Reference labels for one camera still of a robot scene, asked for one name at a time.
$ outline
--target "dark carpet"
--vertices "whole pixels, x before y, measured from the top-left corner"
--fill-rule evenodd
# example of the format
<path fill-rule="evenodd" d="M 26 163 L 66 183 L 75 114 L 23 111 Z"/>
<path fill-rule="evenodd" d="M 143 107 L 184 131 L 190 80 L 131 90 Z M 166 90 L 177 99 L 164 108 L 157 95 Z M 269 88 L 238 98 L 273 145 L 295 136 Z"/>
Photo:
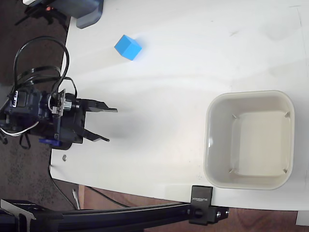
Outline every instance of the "dark carpet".
<path fill-rule="evenodd" d="M 13 61 L 18 49 L 38 36 L 53 36 L 65 42 L 66 32 L 55 20 L 48 25 L 44 18 L 30 18 L 18 26 L 14 23 L 24 17 L 22 0 L 0 0 L 0 102 L 7 87 L 13 83 Z M 63 52 L 51 42 L 40 42 L 25 49 L 19 62 L 19 73 L 42 65 L 61 67 Z M 50 90 L 49 85 L 40 89 Z M 48 175 L 51 149 L 30 137 L 31 150 L 19 146 L 19 137 L 9 138 L 9 144 L 0 143 L 0 199 L 28 200 L 53 210 L 70 210 L 72 207 L 57 191 Z M 56 181 L 63 192 L 74 202 L 72 188 L 77 185 Z"/>

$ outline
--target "white table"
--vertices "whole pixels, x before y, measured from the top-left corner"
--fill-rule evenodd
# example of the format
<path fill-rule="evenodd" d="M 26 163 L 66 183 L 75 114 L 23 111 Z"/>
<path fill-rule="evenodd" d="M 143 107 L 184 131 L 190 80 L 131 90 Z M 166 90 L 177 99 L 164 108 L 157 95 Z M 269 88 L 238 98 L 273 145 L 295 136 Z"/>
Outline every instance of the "white table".
<path fill-rule="evenodd" d="M 143 47 L 134 61 L 114 49 L 123 34 Z M 212 204 L 309 210 L 308 1 L 105 0 L 98 23 L 78 29 L 71 20 L 67 47 L 79 97 L 119 112 L 87 113 L 85 127 L 111 141 L 53 150 L 53 178 L 190 202 L 192 185 L 211 186 L 203 171 L 210 102 L 277 89 L 295 105 L 290 179 L 271 191 L 214 188 Z"/>

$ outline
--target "blue component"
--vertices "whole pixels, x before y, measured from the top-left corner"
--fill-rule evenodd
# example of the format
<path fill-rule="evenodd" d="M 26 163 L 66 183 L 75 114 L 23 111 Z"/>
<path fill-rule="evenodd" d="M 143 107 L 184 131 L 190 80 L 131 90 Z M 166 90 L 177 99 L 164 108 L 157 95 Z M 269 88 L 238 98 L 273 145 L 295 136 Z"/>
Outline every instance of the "blue component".
<path fill-rule="evenodd" d="M 52 139 L 39 139 L 39 142 L 42 144 L 50 144 L 53 146 L 61 146 L 61 142 L 59 140 L 52 140 Z"/>
<path fill-rule="evenodd" d="M 123 35 L 118 43 L 115 45 L 116 50 L 123 57 L 133 60 L 141 51 L 141 46 L 130 37 Z"/>

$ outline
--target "square bowl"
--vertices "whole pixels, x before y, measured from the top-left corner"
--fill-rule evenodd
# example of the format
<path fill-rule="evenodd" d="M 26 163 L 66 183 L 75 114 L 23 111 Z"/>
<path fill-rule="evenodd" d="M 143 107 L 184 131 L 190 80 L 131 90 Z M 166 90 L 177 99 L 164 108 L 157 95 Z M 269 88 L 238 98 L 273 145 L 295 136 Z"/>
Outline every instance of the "square bowl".
<path fill-rule="evenodd" d="M 204 172 L 214 186 L 271 190 L 290 177 L 295 110 L 283 92 L 226 93 L 206 119 Z"/>

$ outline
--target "foam cube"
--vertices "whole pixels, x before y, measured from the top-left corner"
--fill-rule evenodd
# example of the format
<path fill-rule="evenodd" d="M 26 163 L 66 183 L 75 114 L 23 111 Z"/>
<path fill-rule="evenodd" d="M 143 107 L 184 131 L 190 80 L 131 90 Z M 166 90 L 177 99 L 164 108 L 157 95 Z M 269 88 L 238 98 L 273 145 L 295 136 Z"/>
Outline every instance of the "foam cube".
<path fill-rule="evenodd" d="M 123 57 L 133 60 L 135 56 L 141 51 L 141 46 L 132 38 L 123 35 L 118 43 L 115 45 L 116 50 Z"/>

